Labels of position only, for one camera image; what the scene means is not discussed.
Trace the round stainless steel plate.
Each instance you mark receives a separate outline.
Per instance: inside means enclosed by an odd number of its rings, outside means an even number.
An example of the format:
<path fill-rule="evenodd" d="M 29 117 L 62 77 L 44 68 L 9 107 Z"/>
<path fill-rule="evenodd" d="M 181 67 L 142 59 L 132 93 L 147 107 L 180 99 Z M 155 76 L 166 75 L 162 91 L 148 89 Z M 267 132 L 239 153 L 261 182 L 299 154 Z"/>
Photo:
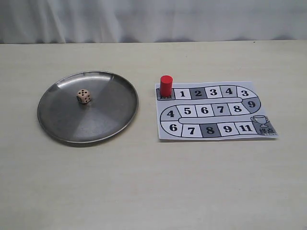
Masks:
<path fill-rule="evenodd" d="M 86 104 L 77 92 L 87 89 Z M 139 98 L 124 77 L 105 71 L 84 71 L 50 86 L 37 107 L 42 129 L 64 144 L 85 145 L 104 141 L 128 127 L 137 114 Z"/>

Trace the wooden die black pips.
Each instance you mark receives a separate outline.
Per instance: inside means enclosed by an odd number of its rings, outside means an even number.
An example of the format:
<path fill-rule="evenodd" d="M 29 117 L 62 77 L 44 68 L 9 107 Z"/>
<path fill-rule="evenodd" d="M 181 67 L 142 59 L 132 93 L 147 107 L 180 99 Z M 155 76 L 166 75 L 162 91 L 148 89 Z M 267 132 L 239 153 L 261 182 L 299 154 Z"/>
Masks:
<path fill-rule="evenodd" d="M 77 92 L 77 101 L 81 104 L 86 104 L 90 102 L 91 95 L 87 89 L 81 89 Z"/>

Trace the red cylinder game piece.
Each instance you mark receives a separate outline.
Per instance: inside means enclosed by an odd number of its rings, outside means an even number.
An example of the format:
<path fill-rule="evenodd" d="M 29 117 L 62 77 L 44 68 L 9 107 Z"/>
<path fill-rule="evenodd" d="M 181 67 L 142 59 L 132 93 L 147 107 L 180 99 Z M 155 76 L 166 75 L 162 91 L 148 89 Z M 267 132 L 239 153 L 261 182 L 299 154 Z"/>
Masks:
<path fill-rule="evenodd" d="M 169 97 L 172 94 L 173 78 L 169 75 L 164 75 L 160 78 L 160 95 Z"/>

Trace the paper number game board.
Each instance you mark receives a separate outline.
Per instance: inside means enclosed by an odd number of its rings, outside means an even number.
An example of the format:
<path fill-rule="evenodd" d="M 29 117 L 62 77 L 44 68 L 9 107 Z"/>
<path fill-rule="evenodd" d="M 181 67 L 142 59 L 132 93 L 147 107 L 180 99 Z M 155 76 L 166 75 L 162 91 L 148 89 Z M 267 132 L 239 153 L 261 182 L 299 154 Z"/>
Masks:
<path fill-rule="evenodd" d="M 155 85 L 161 140 L 277 138 L 250 81 L 173 83 L 169 97 Z"/>

